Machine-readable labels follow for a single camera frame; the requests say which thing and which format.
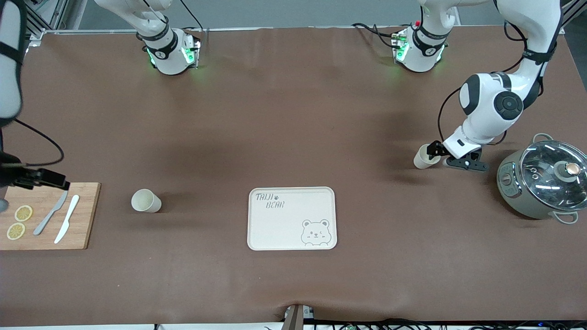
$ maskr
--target knife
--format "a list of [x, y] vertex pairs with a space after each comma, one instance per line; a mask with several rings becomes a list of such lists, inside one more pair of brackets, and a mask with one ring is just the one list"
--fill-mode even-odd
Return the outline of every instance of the knife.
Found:
[[49, 214], [47, 214], [47, 216], [43, 219], [43, 221], [41, 221], [41, 223], [35, 228], [33, 235], [37, 236], [43, 232], [43, 229], [45, 229], [45, 226], [49, 222], [49, 219], [51, 219], [53, 214], [55, 212], [57, 212], [61, 208], [61, 206], [63, 206], [63, 203], [65, 203], [65, 199], [67, 198], [67, 196], [68, 196], [68, 191], [66, 190], [63, 192], [63, 194], [61, 195], [61, 198], [57, 201], [55, 206], [53, 206], [53, 210], [51, 210], [49, 212]]
[[53, 242], [53, 243], [55, 243], [55, 244], [59, 243], [59, 241], [63, 238], [65, 233], [68, 231], [69, 218], [71, 218], [72, 213], [75, 210], [75, 207], [76, 207], [78, 201], [79, 201], [79, 195], [73, 195], [72, 201], [71, 201], [71, 203], [69, 203], [68, 213], [65, 215], [65, 220], [63, 221], [63, 224], [61, 225], [61, 229], [59, 230], [59, 234], [57, 234], [57, 237], [55, 237], [55, 242]]

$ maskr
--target black strap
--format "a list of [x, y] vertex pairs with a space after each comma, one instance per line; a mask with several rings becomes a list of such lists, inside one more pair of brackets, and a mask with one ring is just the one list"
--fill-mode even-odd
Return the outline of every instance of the black strap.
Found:
[[446, 37], [448, 37], [448, 35], [450, 34], [450, 32], [449, 32], [449, 33], [444, 34], [444, 35], [435, 35], [433, 33], [430, 33], [428, 30], [424, 29], [424, 27], [422, 25], [418, 26], [418, 30], [417, 31], [422, 32], [423, 35], [427, 36], [430, 39], [434, 39], [434, 40], [446, 39]]
[[8, 56], [20, 65], [22, 65], [22, 61], [25, 58], [24, 52], [19, 52], [17, 49], [10, 47], [3, 42], [0, 42], [0, 54]]
[[168, 22], [167, 24], [165, 24], [165, 28], [163, 29], [163, 31], [161, 31], [160, 33], [158, 33], [157, 35], [154, 35], [154, 36], [144, 36], [144, 35], [140, 35], [137, 32], [137, 35], [141, 37], [141, 40], [143, 40], [143, 41], [157, 41], [157, 40], [163, 38], [167, 34], [167, 31], [169, 31], [169, 19], [165, 15], [163, 15], [163, 17], [165, 17], [165, 20]]
[[536, 62], [536, 65], [541, 65], [552, 59], [552, 55], [554, 55], [555, 50], [556, 42], [554, 43], [554, 47], [552, 48], [552, 50], [550, 50], [548, 53], [537, 53], [532, 50], [529, 50], [528, 48], [525, 48], [524, 53], [522, 53], [522, 56], [529, 60], [533, 60], [534, 62]]
[[429, 45], [424, 43], [420, 37], [418, 37], [418, 31], [414, 31], [413, 39], [414, 39], [414, 46], [422, 51], [422, 55], [426, 57], [434, 56], [443, 46], [444, 42], [439, 43], [438, 45]]
[[501, 85], [503, 86], [503, 88], [505, 88], [506, 90], [511, 91], [512, 90], [512, 80], [510, 79], [510, 76], [508, 76], [506, 73], [504, 72], [493, 72], [490, 73], [491, 76], [497, 77], [501, 77]]
[[147, 47], [149, 49], [149, 52], [151, 54], [153, 54], [153, 56], [155, 56], [158, 59], [167, 59], [169, 58], [169, 54], [177, 47], [177, 42], [178, 42], [178, 37], [175, 31], [173, 32], [173, 39], [171, 40], [171, 42], [163, 47], [163, 48], [152, 48], [152, 47]]

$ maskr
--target black wire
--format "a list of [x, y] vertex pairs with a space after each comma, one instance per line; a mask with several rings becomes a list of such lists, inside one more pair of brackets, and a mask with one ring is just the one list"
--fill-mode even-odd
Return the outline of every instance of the black wire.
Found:
[[538, 85], [540, 86], [540, 92], [538, 93], [538, 96], [541, 96], [544, 93], [544, 83], [542, 82], [542, 79], [538, 81]]
[[507, 130], [505, 130], [505, 131], [504, 131], [504, 134], [501, 136], [501, 139], [500, 139], [499, 141], [497, 141], [497, 142], [489, 142], [489, 143], [487, 143], [487, 144], [488, 144], [489, 146], [496, 146], [496, 145], [498, 145], [498, 144], [502, 143], [502, 142], [505, 140], [505, 136], [506, 136], [507, 134], [508, 134], [508, 131], [507, 131]]
[[387, 42], [385, 42], [385, 40], [383, 40], [383, 37], [381, 36], [381, 33], [379, 33], [379, 30], [377, 29], [376, 24], [373, 24], [373, 29], [375, 29], [375, 32], [377, 32], [377, 35], [379, 36], [379, 39], [381, 39], [381, 42], [383, 42], [387, 47], [400, 49], [399, 46], [392, 45], [391, 43], [387, 43]]
[[510, 36], [510, 34], [508, 33], [508, 21], [504, 21], [504, 33], [505, 36], [511, 40], [511, 41], [527, 41], [528, 39], [526, 37], [520, 38], [520, 39], [514, 39]]
[[[505, 36], [508, 37], [509, 40], [523, 41], [524, 42], [524, 49], [528, 48], [528, 38], [526, 38], [526, 36], [522, 33], [522, 30], [520, 30], [519, 27], [517, 27], [517, 26], [515, 26], [513, 24], [510, 24], [512, 26], [512, 28], [514, 28], [514, 30], [516, 32], [518, 32], [518, 35], [520, 37], [519, 39], [514, 39], [514, 38], [510, 37], [509, 34], [508, 34], [508, 31], [507, 31], [507, 28], [506, 28], [506, 24], [507, 23], [508, 23], [507, 21], [504, 22], [504, 33], [505, 33]], [[518, 66], [518, 64], [520, 64], [522, 62], [523, 59], [524, 59], [524, 56], [520, 57], [519, 60], [514, 65], [510, 66], [506, 70], [503, 70], [502, 72], [508, 72], [509, 70], [515, 68], [516, 66]]]
[[448, 100], [452, 97], [452, 95], [454, 95], [456, 92], [458, 92], [459, 90], [461, 90], [461, 87], [455, 89], [452, 93], [450, 93], [446, 99], [444, 99], [444, 102], [442, 103], [442, 105], [440, 106], [440, 111], [438, 112], [438, 133], [440, 134], [440, 141], [444, 142], [444, 136], [442, 134], [442, 128], [440, 128], [440, 117], [442, 116], [442, 111], [444, 110], [444, 105], [448, 102]]
[[519, 60], [517, 62], [514, 63], [514, 65], [510, 66], [509, 68], [507, 68], [506, 70], [503, 70], [502, 72], [508, 72], [509, 70], [515, 68], [516, 66], [518, 66], [518, 64], [520, 64], [522, 62], [522, 60], [524, 59], [524, 57], [520, 57]]
[[[149, 3], [147, 2], [147, 0], [143, 0], [143, 2], [145, 3], [145, 5], [147, 5], [147, 7], [151, 8], [151, 5], [149, 5]], [[163, 15], [163, 17], [165, 17], [165, 19], [167, 20], [164, 21], [161, 18], [159, 18], [159, 16], [155, 15], [155, 17], [157, 17], [159, 19], [159, 21], [161, 21], [163, 24], [168, 24], [169, 23], [169, 19], [165, 17], [165, 15]]]
[[355, 23], [355, 24], [353, 24], [353, 25], [351, 25], [351, 26], [354, 26], [355, 28], [356, 28], [357, 26], [360, 26], [360, 27], [362, 27], [362, 28], [365, 28], [367, 31], [369, 31], [369, 32], [371, 32], [371, 33], [374, 33], [374, 34], [379, 34], [379, 35], [381, 35], [381, 36], [384, 36], [384, 37], [387, 37], [387, 38], [391, 38], [391, 37], [392, 37], [392, 35], [391, 35], [391, 34], [387, 34], [387, 33], [381, 33], [381, 32], [379, 32], [379, 33], [378, 33], [376, 30], [372, 29], [371, 27], [369, 27], [369, 26], [367, 26], [367, 25], [365, 25], [365, 24], [363, 24], [363, 23]]
[[185, 4], [185, 2], [183, 2], [183, 0], [180, 0], [180, 2], [181, 2], [182, 5], [184, 5], [184, 7], [187, 9], [187, 12], [190, 13], [190, 15], [195, 19], [195, 21], [198, 22], [198, 25], [200, 26], [200, 29], [202, 29], [202, 32], [204, 32], [204, 28], [202, 27], [202, 24], [200, 24], [200, 21], [198, 21], [198, 19], [191, 12], [191, 10], [188, 8], [188, 6]]
[[61, 149], [61, 147], [57, 144], [57, 142], [53, 141], [50, 137], [48, 137], [47, 135], [43, 134], [41, 131], [39, 131], [38, 129], [32, 127], [31, 125], [24, 123], [18, 119], [14, 120], [15, 122], [21, 124], [22, 126], [25, 126], [26, 128], [28, 128], [29, 130], [37, 133], [38, 135], [44, 137], [47, 141], [51, 142], [52, 145], [54, 145], [57, 150], [59, 150], [59, 159], [55, 160], [55, 161], [50, 161], [48, 163], [36, 163], [36, 164], [30, 164], [30, 163], [25, 163], [25, 166], [48, 166], [48, 165], [54, 165], [57, 164], [59, 162], [61, 162], [63, 160], [63, 158], [65, 158], [65, 153], [63, 152], [63, 149]]

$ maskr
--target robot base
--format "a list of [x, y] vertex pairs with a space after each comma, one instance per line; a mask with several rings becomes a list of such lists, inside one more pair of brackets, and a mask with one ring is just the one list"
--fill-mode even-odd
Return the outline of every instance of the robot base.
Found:
[[426, 72], [440, 61], [444, 45], [437, 52], [438, 55], [424, 56], [422, 51], [414, 45], [413, 34], [414, 29], [410, 26], [392, 35], [392, 45], [399, 47], [399, 49], [393, 49], [393, 59], [410, 71]]
[[197, 68], [200, 60], [200, 40], [194, 40], [194, 36], [181, 29], [174, 28], [173, 31], [178, 37], [177, 46], [167, 59], [159, 59], [149, 52], [151, 64], [165, 75], [177, 75], [187, 68]]

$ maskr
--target white paper cup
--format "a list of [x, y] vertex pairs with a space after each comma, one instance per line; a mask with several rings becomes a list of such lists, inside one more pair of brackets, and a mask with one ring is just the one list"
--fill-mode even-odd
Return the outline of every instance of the white paper cup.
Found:
[[418, 153], [414, 156], [414, 165], [420, 170], [427, 169], [440, 161], [440, 156], [435, 156], [430, 159], [426, 153], [426, 148], [428, 148], [429, 145], [430, 144], [424, 144], [421, 146], [420, 149], [418, 149]]
[[137, 191], [130, 200], [130, 204], [139, 212], [155, 213], [161, 208], [161, 200], [149, 189]]

